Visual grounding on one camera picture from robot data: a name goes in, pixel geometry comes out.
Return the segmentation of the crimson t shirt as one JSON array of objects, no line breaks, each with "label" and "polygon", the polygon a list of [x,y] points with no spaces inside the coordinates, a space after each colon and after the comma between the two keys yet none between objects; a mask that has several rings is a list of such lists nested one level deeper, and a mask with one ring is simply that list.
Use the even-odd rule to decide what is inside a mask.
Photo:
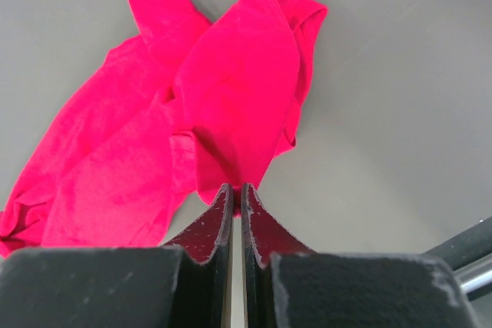
[{"label": "crimson t shirt", "polygon": [[315,0],[128,0],[138,34],[68,100],[1,213],[1,254],[153,247],[191,193],[259,184],[295,146],[327,15]]}]

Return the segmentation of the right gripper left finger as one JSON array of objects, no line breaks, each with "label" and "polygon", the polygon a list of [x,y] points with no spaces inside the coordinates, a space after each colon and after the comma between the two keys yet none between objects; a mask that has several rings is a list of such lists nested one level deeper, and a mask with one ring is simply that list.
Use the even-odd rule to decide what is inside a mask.
[{"label": "right gripper left finger", "polygon": [[3,327],[227,327],[234,191],[167,243],[28,248],[1,264]]}]

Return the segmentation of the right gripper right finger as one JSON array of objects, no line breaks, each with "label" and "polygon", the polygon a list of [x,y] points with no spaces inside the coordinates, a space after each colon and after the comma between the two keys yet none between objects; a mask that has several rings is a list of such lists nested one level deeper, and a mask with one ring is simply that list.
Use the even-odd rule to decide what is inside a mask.
[{"label": "right gripper right finger", "polygon": [[449,266],[427,254],[318,253],[251,184],[241,190],[248,327],[477,327]]}]

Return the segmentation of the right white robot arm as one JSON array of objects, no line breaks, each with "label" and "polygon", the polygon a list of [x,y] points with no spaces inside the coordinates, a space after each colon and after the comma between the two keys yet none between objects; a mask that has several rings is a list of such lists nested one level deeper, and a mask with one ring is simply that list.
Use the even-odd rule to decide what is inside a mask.
[{"label": "right white robot arm", "polygon": [[491,290],[491,222],[421,254],[318,253],[250,184],[154,248],[24,249],[1,264],[3,327],[228,327],[241,217],[248,327],[476,327]]}]

